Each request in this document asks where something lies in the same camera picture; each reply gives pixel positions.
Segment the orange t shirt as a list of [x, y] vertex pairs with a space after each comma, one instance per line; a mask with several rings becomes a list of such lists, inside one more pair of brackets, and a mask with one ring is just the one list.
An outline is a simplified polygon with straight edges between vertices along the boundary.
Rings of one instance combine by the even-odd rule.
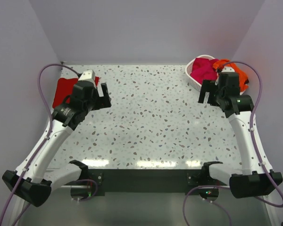
[[[213, 68], [217, 71], [218, 69], [223, 69], [222, 65], [230, 62], [229, 59], [221, 59], [217, 60], [216, 62], [213, 63]], [[248, 83], [249, 79], [247, 74], [242, 71], [235, 63], [230, 63], [227, 64], [226, 66], [233, 68], [233, 70], [238, 73], [239, 75], [239, 86], [240, 86], [240, 92], [244, 92], [245, 90], [248, 89]]]

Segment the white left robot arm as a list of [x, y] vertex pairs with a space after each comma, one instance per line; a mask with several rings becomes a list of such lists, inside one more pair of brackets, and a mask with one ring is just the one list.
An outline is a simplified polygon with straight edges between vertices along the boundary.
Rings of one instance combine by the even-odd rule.
[[9, 190], [29, 204], [39, 207], [49, 198], [50, 193], [72, 181], [83, 185], [88, 180], [87, 166], [71, 161], [65, 176], [44, 179], [46, 169], [64, 141], [77, 126], [85, 120], [90, 111], [111, 107], [106, 83], [101, 84], [103, 96], [90, 81], [78, 81], [71, 95], [54, 108], [48, 126], [27, 158], [14, 170], [7, 170], [2, 180]]

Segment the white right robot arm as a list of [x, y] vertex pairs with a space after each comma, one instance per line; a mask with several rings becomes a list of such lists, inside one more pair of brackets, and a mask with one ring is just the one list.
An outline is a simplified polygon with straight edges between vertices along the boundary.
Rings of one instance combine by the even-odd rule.
[[206, 162], [201, 181], [206, 185], [216, 180], [228, 185], [235, 198], [269, 195], [283, 182], [280, 172], [274, 172], [264, 152], [254, 116], [254, 104], [249, 95], [241, 95], [237, 73], [220, 73], [218, 81], [204, 80], [199, 103], [208, 97], [208, 104], [218, 106], [228, 119], [239, 148], [242, 167], [234, 169], [221, 162]]

